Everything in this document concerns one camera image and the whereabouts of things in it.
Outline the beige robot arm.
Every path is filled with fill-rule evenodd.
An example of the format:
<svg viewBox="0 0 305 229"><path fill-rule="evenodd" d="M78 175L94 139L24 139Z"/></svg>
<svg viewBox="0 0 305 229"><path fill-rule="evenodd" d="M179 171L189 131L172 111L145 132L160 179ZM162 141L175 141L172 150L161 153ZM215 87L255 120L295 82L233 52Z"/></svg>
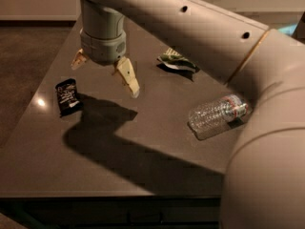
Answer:
<svg viewBox="0 0 305 229"><path fill-rule="evenodd" d="M268 26L200 0L90 0L117 10L254 113L223 183L221 229L305 229L305 49Z"/></svg>

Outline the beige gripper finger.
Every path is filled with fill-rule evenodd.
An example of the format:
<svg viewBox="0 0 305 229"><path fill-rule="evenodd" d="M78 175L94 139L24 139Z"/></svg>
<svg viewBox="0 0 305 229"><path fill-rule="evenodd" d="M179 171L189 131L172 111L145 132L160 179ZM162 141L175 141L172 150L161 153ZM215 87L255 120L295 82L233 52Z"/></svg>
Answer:
<svg viewBox="0 0 305 229"><path fill-rule="evenodd" d="M128 88L132 98L140 94L140 87L131 60L124 56L114 64L114 75L119 76L122 84Z"/></svg>
<svg viewBox="0 0 305 229"><path fill-rule="evenodd" d="M88 60L89 60L89 57L84 53L84 50L80 49L76 53L73 61L71 62L71 68L73 70L77 70L78 68L83 66Z"/></svg>

